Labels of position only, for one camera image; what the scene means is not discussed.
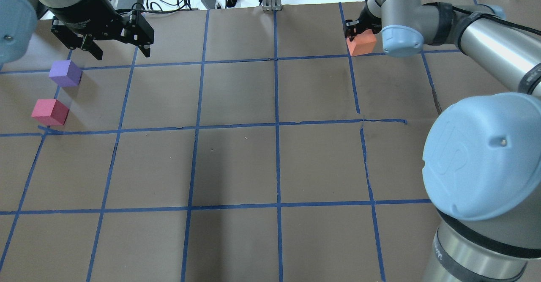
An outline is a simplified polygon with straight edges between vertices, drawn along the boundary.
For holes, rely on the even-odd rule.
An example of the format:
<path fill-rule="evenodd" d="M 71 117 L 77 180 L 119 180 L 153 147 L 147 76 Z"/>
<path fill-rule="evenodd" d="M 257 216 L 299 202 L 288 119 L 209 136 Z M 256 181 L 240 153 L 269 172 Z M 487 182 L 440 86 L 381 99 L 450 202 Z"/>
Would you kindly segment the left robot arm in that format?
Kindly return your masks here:
<path fill-rule="evenodd" d="M 96 41 L 120 41 L 150 56 L 155 31 L 145 19 L 143 0 L 1 0 L 1 63 L 14 62 L 27 52 L 36 29 L 37 7 L 54 15 L 52 33 L 68 49 L 103 57 Z"/>

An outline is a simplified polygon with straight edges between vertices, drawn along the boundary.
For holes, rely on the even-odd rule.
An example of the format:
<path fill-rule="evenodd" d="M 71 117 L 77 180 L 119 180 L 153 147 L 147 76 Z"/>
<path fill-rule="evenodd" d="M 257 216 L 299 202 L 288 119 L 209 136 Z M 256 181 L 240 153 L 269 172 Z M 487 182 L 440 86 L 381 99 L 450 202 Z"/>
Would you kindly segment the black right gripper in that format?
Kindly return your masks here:
<path fill-rule="evenodd" d="M 373 34 L 381 32 L 381 19 L 372 14 L 368 7 L 363 7 L 357 20 L 344 20 L 344 37 L 354 41 L 357 35 L 371 30 Z"/>

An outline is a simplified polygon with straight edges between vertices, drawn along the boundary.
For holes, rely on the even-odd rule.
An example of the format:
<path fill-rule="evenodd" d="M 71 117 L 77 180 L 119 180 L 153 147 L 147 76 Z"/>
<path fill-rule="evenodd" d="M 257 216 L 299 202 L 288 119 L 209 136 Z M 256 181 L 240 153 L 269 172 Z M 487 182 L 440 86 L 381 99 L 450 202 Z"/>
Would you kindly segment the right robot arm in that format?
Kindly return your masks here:
<path fill-rule="evenodd" d="M 495 5 L 365 0 L 343 22 L 350 53 L 381 34 L 396 58 L 454 44 L 508 88 L 440 113 L 423 151 L 424 187 L 441 217 L 424 282 L 517 282 L 540 259 L 540 31 Z"/>

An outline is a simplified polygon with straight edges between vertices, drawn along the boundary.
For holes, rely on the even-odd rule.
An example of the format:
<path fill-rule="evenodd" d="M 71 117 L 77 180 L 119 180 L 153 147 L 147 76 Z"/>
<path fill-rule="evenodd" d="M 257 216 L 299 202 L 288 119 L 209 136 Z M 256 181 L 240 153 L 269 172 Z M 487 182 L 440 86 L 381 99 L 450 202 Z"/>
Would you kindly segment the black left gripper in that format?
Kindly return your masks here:
<path fill-rule="evenodd" d="M 140 11 L 125 16 L 110 0 L 39 0 L 54 15 L 51 32 L 68 49 L 81 49 L 103 59 L 97 40 L 127 41 L 145 58 L 151 55 L 155 31 Z"/>

